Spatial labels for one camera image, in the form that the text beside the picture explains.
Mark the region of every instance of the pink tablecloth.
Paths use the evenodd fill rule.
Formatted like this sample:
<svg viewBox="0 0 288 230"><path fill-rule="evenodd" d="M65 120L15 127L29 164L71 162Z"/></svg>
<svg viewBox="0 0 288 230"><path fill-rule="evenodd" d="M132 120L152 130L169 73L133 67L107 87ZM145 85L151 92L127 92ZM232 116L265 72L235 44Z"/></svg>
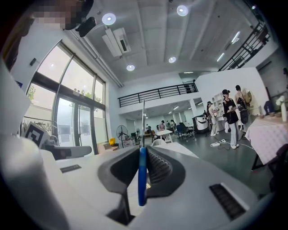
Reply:
<svg viewBox="0 0 288 230"><path fill-rule="evenodd" d="M263 164L271 161L276 152L288 143L288 123L282 118L257 117L247 130L246 136Z"/></svg>

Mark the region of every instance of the large window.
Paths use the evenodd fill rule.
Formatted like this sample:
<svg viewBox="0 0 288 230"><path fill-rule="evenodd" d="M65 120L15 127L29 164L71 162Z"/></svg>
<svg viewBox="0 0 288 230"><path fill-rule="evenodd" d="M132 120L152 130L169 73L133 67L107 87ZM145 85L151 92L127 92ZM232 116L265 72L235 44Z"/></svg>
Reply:
<svg viewBox="0 0 288 230"><path fill-rule="evenodd" d="M76 58L70 62L63 77L62 85L79 91L82 95L92 99L92 87L94 76Z"/></svg>
<svg viewBox="0 0 288 230"><path fill-rule="evenodd" d="M56 46L41 63L38 72L59 82L68 64L71 54L63 46Z"/></svg>
<svg viewBox="0 0 288 230"><path fill-rule="evenodd" d="M108 141L104 94L105 83L60 43L34 74L26 116L51 123L47 131L57 136L60 146L91 146L91 154L96 154L96 144Z"/></svg>

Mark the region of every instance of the tree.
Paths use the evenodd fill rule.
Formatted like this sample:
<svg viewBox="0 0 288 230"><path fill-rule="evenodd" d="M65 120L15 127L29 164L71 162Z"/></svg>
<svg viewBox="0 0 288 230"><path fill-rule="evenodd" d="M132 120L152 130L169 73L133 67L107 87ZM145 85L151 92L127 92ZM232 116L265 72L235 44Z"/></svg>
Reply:
<svg viewBox="0 0 288 230"><path fill-rule="evenodd" d="M36 89L34 88L33 85L31 85L29 90L28 90L28 94L27 94L27 96L29 97L30 101L32 101L34 99L35 91L36 91Z"/></svg>
<svg viewBox="0 0 288 230"><path fill-rule="evenodd" d="M81 90L81 94L84 95L85 97L88 97L88 98L92 99L92 94L89 93L89 92L88 92L88 93L85 93L84 90ZM99 98L99 97L95 97L95 96L94 96L94 101L101 103L102 99ZM69 106L70 106L70 107L74 107L74 103L71 102L71 104L70 104ZM81 109L81 110L87 110L87 108L86 108L85 106L80 106L80 109Z"/></svg>

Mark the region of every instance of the window frame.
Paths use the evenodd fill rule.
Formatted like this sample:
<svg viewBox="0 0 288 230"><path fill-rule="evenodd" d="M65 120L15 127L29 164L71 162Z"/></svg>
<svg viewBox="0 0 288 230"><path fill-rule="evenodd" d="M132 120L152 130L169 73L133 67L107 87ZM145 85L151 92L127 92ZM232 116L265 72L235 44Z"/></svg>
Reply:
<svg viewBox="0 0 288 230"><path fill-rule="evenodd" d="M56 82L52 80L51 78L41 74L38 72L38 69L40 68L41 64L44 62L44 60L47 58L47 56L50 54L50 52L58 46L62 51L64 51L67 55L70 56L70 59L68 63L66 64L62 75L60 77L59 82ZM77 95L74 90L62 85L62 81L64 78L64 75L71 63L71 61L74 60L77 64L79 64L85 71L87 71L91 77L93 78L93 85L92 85L92 99L82 96L82 95ZM94 100L95 97L95 83L96 80L98 80L100 83L103 84L103 99L102 103L97 102ZM28 94L29 88L31 84L36 84L39 87L45 88L51 92L56 93L54 97L54 102L52 106L52 117L51 121L56 121L57 120L57 112L58 112L58 105L59 105L59 99L65 99L69 100L73 103L80 104L86 107L90 108L90 134L91 134L91 139L92 139L92 145L93 145L93 150L94 154L98 154L98 148L97 148L97 140L96 140L96 134L95 134L95 124L94 124L94 110L95 108L101 109L103 111L103 117L105 118L105 127L106 127L106 137L108 140L108 130L107 130L107 120L106 120L106 106L105 106L105 92L106 92L106 83L103 81L94 71L91 70L74 52L72 52L62 41L59 41L44 57L42 62L39 64L37 70L35 71L33 78L30 81L29 87L27 88L26 94ZM58 137L58 129L55 129L52 135Z"/></svg>

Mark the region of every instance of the white pants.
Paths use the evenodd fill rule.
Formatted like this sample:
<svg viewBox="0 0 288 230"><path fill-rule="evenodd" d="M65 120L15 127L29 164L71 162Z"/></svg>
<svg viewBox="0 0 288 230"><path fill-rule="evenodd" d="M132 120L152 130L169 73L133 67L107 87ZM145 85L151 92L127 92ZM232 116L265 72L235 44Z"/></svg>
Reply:
<svg viewBox="0 0 288 230"><path fill-rule="evenodd" d="M212 117L211 122L212 122L211 136L214 136L217 134L217 120L216 120L216 118Z"/></svg>
<svg viewBox="0 0 288 230"><path fill-rule="evenodd" d="M239 128L238 128L238 121L236 121L233 124L229 124L231 129L231 146L237 145L238 138L239 138Z"/></svg>

